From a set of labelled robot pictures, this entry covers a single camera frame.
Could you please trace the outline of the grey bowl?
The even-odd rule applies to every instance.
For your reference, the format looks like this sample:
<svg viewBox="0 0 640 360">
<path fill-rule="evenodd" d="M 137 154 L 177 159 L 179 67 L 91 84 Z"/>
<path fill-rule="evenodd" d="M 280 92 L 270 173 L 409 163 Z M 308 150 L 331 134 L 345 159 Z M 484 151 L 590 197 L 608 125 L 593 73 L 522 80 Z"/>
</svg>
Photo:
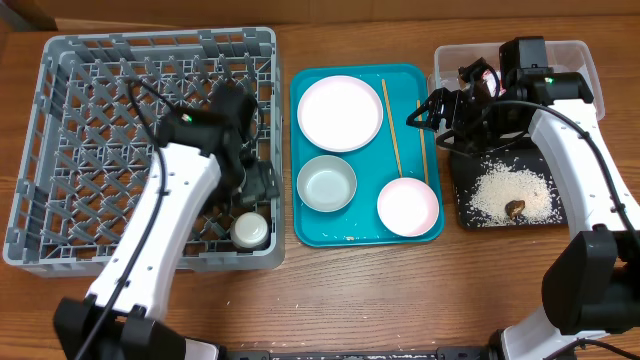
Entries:
<svg viewBox="0 0 640 360">
<path fill-rule="evenodd" d="M 296 190 L 307 207 L 323 213 L 335 212 L 354 198 L 357 177 L 342 158 L 321 155 L 302 166 L 297 175 Z"/>
</svg>

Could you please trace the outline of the white cup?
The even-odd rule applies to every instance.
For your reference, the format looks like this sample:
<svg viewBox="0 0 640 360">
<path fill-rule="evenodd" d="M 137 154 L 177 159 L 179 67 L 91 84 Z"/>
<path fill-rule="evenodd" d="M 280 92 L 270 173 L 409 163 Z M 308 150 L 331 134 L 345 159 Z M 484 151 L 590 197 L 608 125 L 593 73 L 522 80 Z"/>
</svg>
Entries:
<svg viewBox="0 0 640 360">
<path fill-rule="evenodd" d="M 269 236 L 266 219 L 256 212 L 240 215 L 230 228 L 230 239 L 240 249 L 256 249 L 264 245 Z"/>
</svg>

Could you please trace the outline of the white rice pile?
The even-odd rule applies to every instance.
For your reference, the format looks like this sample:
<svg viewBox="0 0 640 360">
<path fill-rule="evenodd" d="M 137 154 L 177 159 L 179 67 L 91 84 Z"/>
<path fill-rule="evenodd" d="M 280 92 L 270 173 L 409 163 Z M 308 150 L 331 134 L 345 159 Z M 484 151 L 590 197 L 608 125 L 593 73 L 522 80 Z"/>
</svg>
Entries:
<svg viewBox="0 0 640 360">
<path fill-rule="evenodd" d="M 470 224 L 479 227 L 556 224 L 563 220 L 558 198 L 543 175 L 529 169 L 517 170 L 499 160 L 485 161 L 486 171 L 472 187 L 469 209 Z M 515 220 L 505 213 L 512 200 L 524 200 L 526 207 Z"/>
</svg>

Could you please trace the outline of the white red wrapper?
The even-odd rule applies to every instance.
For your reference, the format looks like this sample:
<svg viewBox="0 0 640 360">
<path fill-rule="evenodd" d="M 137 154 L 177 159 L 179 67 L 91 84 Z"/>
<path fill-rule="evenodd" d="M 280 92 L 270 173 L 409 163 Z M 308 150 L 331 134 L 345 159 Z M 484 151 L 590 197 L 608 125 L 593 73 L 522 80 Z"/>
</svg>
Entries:
<svg viewBox="0 0 640 360">
<path fill-rule="evenodd" d="M 485 70 L 481 81 L 482 88 L 486 90 L 490 97 L 501 96 L 506 92 L 502 85 L 501 72 L 499 70 L 495 70 L 494 73 L 490 70 Z"/>
</svg>

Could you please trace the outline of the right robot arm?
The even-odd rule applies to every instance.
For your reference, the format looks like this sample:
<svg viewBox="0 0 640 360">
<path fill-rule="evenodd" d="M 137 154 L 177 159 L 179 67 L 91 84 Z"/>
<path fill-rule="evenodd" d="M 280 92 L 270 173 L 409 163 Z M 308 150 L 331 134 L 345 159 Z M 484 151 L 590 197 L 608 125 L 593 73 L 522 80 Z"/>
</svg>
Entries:
<svg viewBox="0 0 640 360">
<path fill-rule="evenodd" d="M 600 133 L 594 96 L 578 72 L 548 63 L 541 37 L 501 45 L 494 91 L 480 87 L 489 64 L 459 71 L 463 90 L 434 90 L 407 118 L 436 133 L 437 144 L 466 156 L 529 137 L 544 157 L 570 230 L 566 249 L 547 270 L 542 304 L 497 332 L 491 359 L 571 359 L 579 347 L 639 324 L 639 205 Z"/>
</svg>

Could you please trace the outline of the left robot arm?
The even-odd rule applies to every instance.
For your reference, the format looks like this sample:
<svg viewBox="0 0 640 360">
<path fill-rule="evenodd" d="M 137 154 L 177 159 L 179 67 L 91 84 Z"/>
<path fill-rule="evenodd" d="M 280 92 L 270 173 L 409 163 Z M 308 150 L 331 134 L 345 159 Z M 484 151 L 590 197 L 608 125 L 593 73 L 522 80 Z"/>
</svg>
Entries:
<svg viewBox="0 0 640 360">
<path fill-rule="evenodd" d="M 221 359 L 213 343 L 182 336 L 163 319 L 194 222 L 209 207 L 229 211 L 279 198 L 281 178 L 251 152 L 254 95 L 225 84 L 209 109 L 170 104 L 156 129 L 148 178 L 108 264 L 81 301 L 63 298 L 53 324 L 69 359 Z"/>
</svg>

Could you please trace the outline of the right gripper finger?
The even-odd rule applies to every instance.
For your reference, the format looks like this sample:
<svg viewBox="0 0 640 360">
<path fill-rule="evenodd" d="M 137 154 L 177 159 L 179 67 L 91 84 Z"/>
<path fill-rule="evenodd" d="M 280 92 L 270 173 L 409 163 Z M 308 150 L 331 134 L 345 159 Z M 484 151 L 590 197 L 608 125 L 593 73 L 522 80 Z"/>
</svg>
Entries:
<svg viewBox="0 0 640 360">
<path fill-rule="evenodd" d="M 445 89 L 438 88 L 434 90 L 428 98 L 418 105 L 410 115 L 410 119 L 417 119 L 424 116 L 426 119 L 440 117 L 443 114 L 445 103 Z"/>
<path fill-rule="evenodd" d="M 430 114 L 420 114 L 419 116 L 408 117 L 406 124 L 425 131 L 437 132 L 440 127 L 440 119 Z"/>
</svg>

